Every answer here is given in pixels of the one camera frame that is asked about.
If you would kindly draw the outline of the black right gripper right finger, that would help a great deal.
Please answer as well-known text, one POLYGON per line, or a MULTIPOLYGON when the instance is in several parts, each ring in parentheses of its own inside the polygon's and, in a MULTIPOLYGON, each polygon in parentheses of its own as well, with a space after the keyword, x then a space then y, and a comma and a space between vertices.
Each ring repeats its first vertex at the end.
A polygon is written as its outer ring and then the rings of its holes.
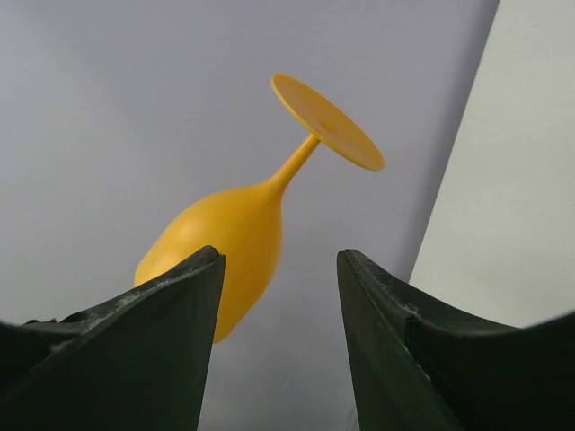
POLYGON ((337 277, 361 429, 573 429, 572 313, 489 321, 356 250, 338 253, 337 277))

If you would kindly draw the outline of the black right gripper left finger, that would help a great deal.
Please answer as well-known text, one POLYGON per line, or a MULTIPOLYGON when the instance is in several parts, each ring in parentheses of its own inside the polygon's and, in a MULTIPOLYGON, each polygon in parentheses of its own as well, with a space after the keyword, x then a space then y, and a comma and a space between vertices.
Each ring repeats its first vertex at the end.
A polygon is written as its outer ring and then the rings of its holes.
POLYGON ((206 246, 63 320, 3 323, 2 429, 196 429, 224 274, 206 246))

